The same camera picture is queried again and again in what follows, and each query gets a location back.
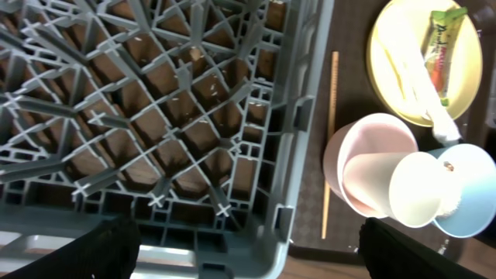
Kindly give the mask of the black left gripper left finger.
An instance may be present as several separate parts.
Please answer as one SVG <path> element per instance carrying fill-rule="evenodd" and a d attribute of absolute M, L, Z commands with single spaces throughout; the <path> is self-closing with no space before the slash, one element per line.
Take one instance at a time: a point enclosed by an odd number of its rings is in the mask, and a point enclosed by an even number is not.
<path fill-rule="evenodd" d="M 135 221 L 117 218 L 52 253 L 5 275 L 10 279 L 129 279 L 136 268 L 140 231 Z"/>

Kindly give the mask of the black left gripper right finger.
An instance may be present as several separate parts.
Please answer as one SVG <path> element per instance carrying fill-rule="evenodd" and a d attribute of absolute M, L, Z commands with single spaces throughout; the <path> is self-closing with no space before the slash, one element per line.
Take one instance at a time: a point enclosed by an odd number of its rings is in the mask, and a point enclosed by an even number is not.
<path fill-rule="evenodd" d="M 380 219 L 360 228 L 358 254 L 374 279 L 482 279 Z"/>

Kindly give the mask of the white cup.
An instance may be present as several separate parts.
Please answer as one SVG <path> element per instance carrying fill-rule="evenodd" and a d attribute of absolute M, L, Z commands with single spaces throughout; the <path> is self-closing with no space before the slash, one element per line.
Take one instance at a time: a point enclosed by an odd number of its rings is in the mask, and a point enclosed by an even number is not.
<path fill-rule="evenodd" d="M 344 188 L 357 200 L 410 228 L 427 226 L 443 202 L 446 171 L 425 152 L 365 153 L 350 159 Z"/>

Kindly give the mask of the light blue bowl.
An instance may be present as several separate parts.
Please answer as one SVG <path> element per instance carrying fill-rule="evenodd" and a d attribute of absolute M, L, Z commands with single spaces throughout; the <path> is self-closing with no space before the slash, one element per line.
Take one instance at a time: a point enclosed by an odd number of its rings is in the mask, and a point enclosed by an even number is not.
<path fill-rule="evenodd" d="M 461 143 L 429 152 L 446 169 L 445 204 L 432 223 L 445 234 L 470 238 L 495 217 L 495 162 L 484 149 Z"/>

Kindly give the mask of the white napkin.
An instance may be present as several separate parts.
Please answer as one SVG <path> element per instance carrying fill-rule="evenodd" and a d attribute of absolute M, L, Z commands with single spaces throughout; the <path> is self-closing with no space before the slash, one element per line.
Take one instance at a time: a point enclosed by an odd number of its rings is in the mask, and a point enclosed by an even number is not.
<path fill-rule="evenodd" d="M 417 103 L 430 118 L 434 138 L 444 146 L 458 144 L 462 136 L 441 105 L 411 24 L 398 12 L 388 13 L 377 22 L 377 35 L 391 59 L 399 66 L 400 76 L 407 78 Z"/>

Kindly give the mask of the green orange snack wrapper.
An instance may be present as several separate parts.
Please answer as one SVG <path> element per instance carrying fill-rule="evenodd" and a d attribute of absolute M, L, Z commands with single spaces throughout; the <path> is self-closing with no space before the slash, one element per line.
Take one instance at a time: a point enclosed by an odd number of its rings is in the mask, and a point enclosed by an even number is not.
<path fill-rule="evenodd" d="M 432 11 L 428 44 L 424 53 L 425 67 L 439 96 L 441 105 L 450 104 L 448 87 L 453 48 L 467 8 Z"/>

